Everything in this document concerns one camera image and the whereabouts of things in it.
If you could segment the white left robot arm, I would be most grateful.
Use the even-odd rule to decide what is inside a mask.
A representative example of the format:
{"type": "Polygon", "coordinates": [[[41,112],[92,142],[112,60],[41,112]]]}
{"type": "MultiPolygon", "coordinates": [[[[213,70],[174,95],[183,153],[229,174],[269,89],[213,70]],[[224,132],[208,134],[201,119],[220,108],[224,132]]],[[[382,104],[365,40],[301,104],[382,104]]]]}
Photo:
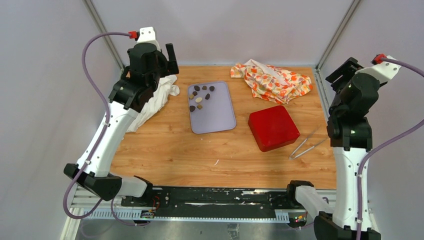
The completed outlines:
{"type": "Polygon", "coordinates": [[[141,177],[112,174],[111,164],[126,131],[154,96],[160,79],[178,74],[179,68],[173,45],[166,44],[165,56],[153,27],[121,35],[136,41],[127,51],[129,65],[109,96],[100,97],[105,104],[104,118],[85,152],[76,163],[66,164],[63,173],[104,201],[131,196],[146,207],[153,201],[153,185],[141,177]]]}

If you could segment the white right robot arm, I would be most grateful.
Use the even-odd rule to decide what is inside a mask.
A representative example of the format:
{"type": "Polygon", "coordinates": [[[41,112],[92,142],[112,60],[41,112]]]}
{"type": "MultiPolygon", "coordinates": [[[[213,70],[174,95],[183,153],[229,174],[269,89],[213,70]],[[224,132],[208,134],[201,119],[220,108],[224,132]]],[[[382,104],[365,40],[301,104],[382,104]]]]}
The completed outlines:
{"type": "Polygon", "coordinates": [[[304,209],[313,218],[318,240],[379,240],[368,210],[367,167],[376,152],[367,113],[378,91],[393,79],[400,65],[378,54],[370,67],[349,58],[326,80],[335,91],[329,108],[327,134],[336,161],[336,202],[330,206],[309,181],[293,180],[284,191],[263,192],[255,206],[277,211],[304,209]]]}

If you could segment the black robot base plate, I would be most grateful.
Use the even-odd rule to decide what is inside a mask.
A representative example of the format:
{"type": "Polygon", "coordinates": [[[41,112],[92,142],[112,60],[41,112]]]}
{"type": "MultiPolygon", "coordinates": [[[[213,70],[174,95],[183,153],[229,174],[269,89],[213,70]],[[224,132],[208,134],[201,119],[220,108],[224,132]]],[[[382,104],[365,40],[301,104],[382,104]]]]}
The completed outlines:
{"type": "Polygon", "coordinates": [[[252,220],[275,219],[276,211],[290,215],[306,212],[282,188],[157,186],[148,197],[125,196],[120,204],[154,210],[157,218],[252,220]]]}

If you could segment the red box lid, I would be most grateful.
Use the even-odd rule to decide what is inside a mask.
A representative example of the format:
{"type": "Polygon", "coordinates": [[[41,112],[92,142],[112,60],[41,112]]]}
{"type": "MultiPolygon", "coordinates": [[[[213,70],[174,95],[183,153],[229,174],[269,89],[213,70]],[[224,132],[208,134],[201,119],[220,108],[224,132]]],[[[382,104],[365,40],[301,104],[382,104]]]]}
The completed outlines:
{"type": "Polygon", "coordinates": [[[282,105],[251,113],[247,123],[262,152],[293,144],[300,136],[296,124],[282,105]]]}

